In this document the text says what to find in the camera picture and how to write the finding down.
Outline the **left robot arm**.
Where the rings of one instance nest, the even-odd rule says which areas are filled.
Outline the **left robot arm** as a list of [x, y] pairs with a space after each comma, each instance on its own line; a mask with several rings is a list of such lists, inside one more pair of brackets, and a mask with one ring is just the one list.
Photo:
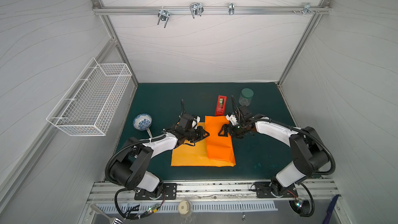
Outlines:
[[210, 133], [199, 126], [200, 117], [183, 113], [170, 128], [160, 136], [146, 140], [134, 137], [128, 139], [105, 167], [105, 177], [109, 182], [126, 190], [145, 190], [158, 198], [163, 190], [163, 181], [147, 171], [151, 159], [165, 151], [173, 150], [186, 142], [194, 146]]

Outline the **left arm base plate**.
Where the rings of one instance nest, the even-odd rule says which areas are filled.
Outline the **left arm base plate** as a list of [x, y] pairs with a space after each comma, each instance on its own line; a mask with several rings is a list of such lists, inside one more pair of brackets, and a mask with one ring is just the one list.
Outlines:
[[176, 183], [161, 182], [154, 191], [140, 189], [135, 193], [134, 200], [175, 200], [176, 194]]

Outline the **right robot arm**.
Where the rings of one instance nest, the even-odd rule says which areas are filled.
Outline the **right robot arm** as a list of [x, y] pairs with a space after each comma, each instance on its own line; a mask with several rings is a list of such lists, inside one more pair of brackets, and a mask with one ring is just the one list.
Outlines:
[[331, 175], [336, 170], [332, 153], [312, 127], [292, 127], [262, 114], [253, 115], [246, 106], [234, 108], [233, 113], [226, 118], [229, 123], [221, 127], [219, 136], [241, 139], [245, 134], [256, 131], [290, 148], [292, 161], [272, 177], [270, 184], [265, 187], [278, 198], [296, 183], [314, 175]]

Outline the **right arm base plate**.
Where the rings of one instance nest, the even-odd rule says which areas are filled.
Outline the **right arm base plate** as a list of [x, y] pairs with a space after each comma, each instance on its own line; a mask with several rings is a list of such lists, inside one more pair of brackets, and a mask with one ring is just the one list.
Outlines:
[[284, 187], [277, 181], [256, 181], [250, 186], [249, 190], [260, 199], [298, 197], [295, 184]]

